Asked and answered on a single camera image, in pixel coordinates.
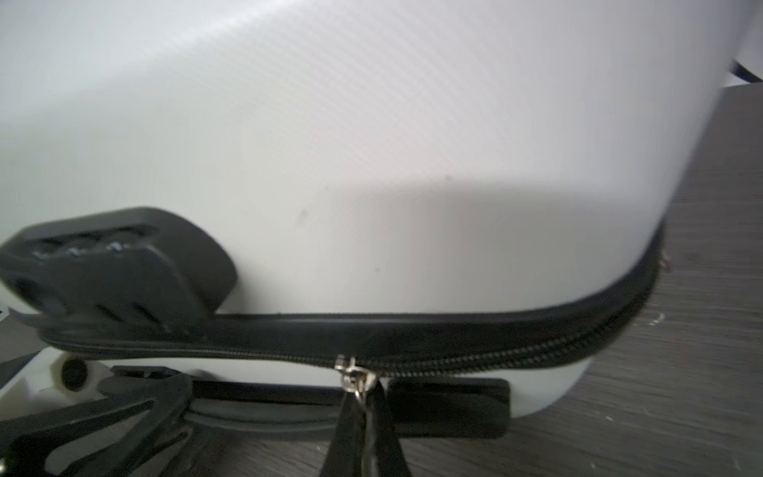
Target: dark wood surface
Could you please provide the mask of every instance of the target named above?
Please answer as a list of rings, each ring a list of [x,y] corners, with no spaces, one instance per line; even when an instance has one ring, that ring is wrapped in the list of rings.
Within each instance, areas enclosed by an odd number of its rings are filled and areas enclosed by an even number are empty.
[[[664,274],[558,403],[499,440],[409,440],[417,477],[763,475],[763,85],[726,89],[668,212]],[[0,323],[0,359],[40,346]],[[317,475],[326,443],[220,439],[196,475]]]

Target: metal zipper slider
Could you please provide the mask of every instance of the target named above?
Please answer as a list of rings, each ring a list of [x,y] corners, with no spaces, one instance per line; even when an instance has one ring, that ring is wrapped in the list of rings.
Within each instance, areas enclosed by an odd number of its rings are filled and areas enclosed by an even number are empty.
[[[376,373],[357,366],[354,357],[347,359],[342,354],[336,358],[334,369],[342,373],[342,389],[352,392],[365,410],[365,397],[378,381]]]

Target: black rubber trim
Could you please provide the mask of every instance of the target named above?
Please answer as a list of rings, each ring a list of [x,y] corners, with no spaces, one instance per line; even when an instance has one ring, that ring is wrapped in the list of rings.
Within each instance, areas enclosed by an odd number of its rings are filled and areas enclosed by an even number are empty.
[[[205,357],[214,356],[216,350],[327,359],[339,354],[432,359],[452,354],[489,353],[568,336],[613,318],[617,318],[618,327],[623,327],[638,313],[651,293],[658,277],[661,250],[662,228],[638,263],[610,287],[579,301],[530,311],[218,315],[183,336],[129,329],[123,324],[112,324],[111,328],[101,330],[91,327],[45,329],[56,322],[47,321],[45,317],[21,319],[42,327],[40,337],[49,344],[81,352],[89,358]],[[611,339],[613,337],[607,337],[602,343]],[[86,352],[83,349],[87,346],[94,346],[94,349]],[[581,350],[581,356],[576,358],[595,353],[600,348],[593,346]]]
[[[734,64],[731,66],[731,74],[741,79],[742,81],[746,81],[748,83],[761,82],[761,79],[757,75],[755,75],[752,71],[750,71],[749,69],[739,64],[739,62],[737,61],[735,61]]]

